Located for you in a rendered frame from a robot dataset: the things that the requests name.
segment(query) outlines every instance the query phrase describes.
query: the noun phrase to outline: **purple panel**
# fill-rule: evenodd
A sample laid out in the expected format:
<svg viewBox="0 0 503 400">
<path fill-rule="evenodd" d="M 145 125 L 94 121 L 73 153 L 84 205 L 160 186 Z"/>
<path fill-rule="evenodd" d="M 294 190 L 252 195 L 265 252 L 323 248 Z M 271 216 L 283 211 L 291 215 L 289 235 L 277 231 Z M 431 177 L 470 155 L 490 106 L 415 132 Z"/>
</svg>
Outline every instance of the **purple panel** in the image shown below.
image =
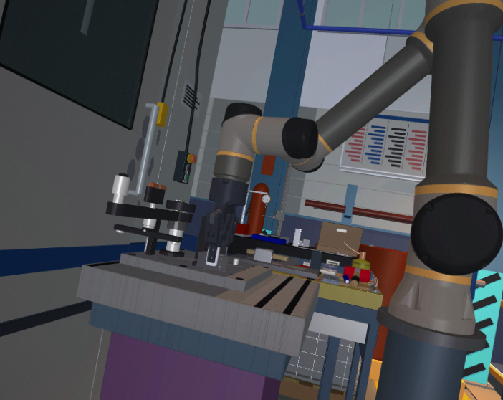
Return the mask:
<svg viewBox="0 0 503 400">
<path fill-rule="evenodd" d="M 280 384 L 113 333 L 101 400 L 277 400 Z"/>
</svg>

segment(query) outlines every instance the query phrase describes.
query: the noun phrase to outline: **orange cylinder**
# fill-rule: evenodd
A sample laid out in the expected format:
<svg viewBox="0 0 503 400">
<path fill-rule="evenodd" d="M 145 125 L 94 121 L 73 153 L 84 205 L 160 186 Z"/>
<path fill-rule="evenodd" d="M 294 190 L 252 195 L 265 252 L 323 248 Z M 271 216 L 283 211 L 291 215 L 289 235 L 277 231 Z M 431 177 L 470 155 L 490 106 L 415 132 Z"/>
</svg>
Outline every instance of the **orange cylinder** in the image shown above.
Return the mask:
<svg viewBox="0 0 503 400">
<path fill-rule="evenodd" d="M 268 186 L 266 184 L 257 184 L 254 187 L 254 191 L 268 192 Z M 264 215 L 267 212 L 267 205 L 263 203 L 262 197 L 264 194 L 252 193 L 251 200 L 249 202 L 249 214 L 248 223 L 249 226 L 248 234 L 260 234 L 262 232 L 262 227 L 264 225 Z"/>
<path fill-rule="evenodd" d="M 400 285 L 407 263 L 407 253 L 397 250 L 383 249 L 362 244 L 360 252 L 366 252 L 366 259 L 370 263 L 370 270 L 378 278 L 378 289 L 383 293 L 383 307 L 391 302 L 392 295 Z M 379 325 L 378 340 L 375 343 L 373 358 L 383 360 L 387 328 Z"/>
</svg>

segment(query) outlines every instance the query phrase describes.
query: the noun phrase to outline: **vent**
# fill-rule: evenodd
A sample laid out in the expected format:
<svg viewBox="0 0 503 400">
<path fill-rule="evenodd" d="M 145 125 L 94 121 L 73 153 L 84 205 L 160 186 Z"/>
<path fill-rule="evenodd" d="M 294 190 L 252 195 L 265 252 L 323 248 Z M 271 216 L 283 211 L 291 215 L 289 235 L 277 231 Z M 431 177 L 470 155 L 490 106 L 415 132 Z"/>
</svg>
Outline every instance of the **vent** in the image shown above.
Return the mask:
<svg viewBox="0 0 503 400">
<path fill-rule="evenodd" d="M 185 107 L 189 112 L 192 108 L 192 100 L 194 97 L 194 85 L 192 85 L 188 80 L 185 80 L 185 85 L 183 87 L 183 94 L 181 96 L 181 105 Z M 194 116 L 197 117 L 200 111 L 202 103 L 202 95 L 200 92 L 196 93 L 196 106 L 194 108 Z"/>
</svg>

